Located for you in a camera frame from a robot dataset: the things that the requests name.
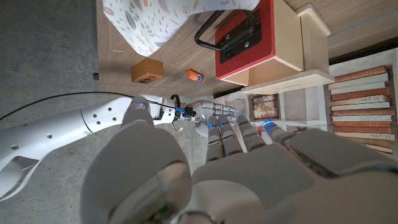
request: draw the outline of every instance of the black cable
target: black cable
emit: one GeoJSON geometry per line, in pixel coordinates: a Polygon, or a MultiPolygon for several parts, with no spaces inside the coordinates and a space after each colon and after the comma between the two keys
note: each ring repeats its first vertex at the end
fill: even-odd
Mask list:
{"type": "MultiPolygon", "coordinates": [[[[37,100],[37,101],[35,101],[35,102],[26,104],[25,106],[21,106],[20,108],[14,110],[14,111],[11,111],[10,113],[8,113],[8,114],[2,116],[2,117],[0,118],[0,121],[3,120],[4,118],[7,118],[8,116],[10,116],[10,115],[12,115],[12,114],[14,114],[14,113],[16,113],[16,112],[18,112],[18,111],[24,109],[24,108],[26,108],[26,107],[28,107],[28,106],[31,106],[31,105],[34,105],[34,104],[36,104],[36,103],[40,103],[40,102],[42,102],[42,101],[49,100],[49,99],[53,99],[53,98],[58,98],[58,97],[61,97],[61,96],[80,95],[80,94],[114,94],[114,95],[119,95],[119,96],[130,97],[130,98],[134,98],[134,97],[135,97],[135,96],[131,96],[131,95],[123,94],[123,93],[114,93],[114,92],[108,92],[108,91],[84,91],[84,92],[77,92],[77,93],[60,94],[60,95],[55,95],[55,96],[49,96],[49,97],[43,98],[43,99],[41,99],[41,100],[37,100]]],[[[161,103],[154,102],[154,101],[151,101],[151,100],[148,100],[148,102],[149,102],[149,103],[152,103],[152,104],[156,104],[156,105],[160,105],[160,106],[164,106],[164,107],[168,107],[168,108],[173,108],[173,109],[175,109],[175,107],[163,105],[163,104],[161,104],[161,103]]]]}

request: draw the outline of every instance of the glue stick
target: glue stick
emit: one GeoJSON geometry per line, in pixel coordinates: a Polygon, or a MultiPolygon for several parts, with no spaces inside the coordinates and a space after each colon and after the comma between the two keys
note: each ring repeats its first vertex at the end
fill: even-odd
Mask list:
{"type": "Polygon", "coordinates": [[[193,70],[187,70],[187,78],[191,79],[191,80],[195,80],[201,83],[205,82],[205,77],[202,74],[199,74],[193,70]]]}

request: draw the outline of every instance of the patterned fabric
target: patterned fabric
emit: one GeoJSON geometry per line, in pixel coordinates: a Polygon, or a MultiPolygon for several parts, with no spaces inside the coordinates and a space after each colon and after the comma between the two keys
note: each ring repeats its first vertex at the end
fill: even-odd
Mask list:
{"type": "Polygon", "coordinates": [[[192,14],[215,10],[253,10],[259,0],[103,0],[106,17],[143,56],[159,49],[192,14]]]}

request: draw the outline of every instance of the stack of books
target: stack of books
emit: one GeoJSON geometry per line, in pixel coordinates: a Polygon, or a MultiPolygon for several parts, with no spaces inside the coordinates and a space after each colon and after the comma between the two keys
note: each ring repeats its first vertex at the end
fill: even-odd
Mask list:
{"type": "Polygon", "coordinates": [[[331,119],[336,135],[392,154],[389,74],[384,66],[336,77],[329,84],[331,119]]]}

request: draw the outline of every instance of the black handle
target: black handle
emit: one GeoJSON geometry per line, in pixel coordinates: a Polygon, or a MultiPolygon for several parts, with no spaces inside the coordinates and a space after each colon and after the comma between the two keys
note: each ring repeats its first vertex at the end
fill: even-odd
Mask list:
{"type": "Polygon", "coordinates": [[[209,19],[204,23],[204,25],[198,30],[195,34],[195,42],[202,47],[206,47],[211,50],[217,50],[220,52],[228,51],[229,49],[233,48],[243,40],[247,39],[248,37],[252,36],[256,26],[258,25],[259,21],[255,17],[252,11],[244,10],[244,13],[250,23],[250,27],[247,29],[242,30],[238,35],[234,36],[230,40],[225,41],[221,46],[210,44],[208,42],[204,42],[200,40],[200,37],[205,33],[205,31],[222,15],[224,11],[215,11],[209,19]]]}

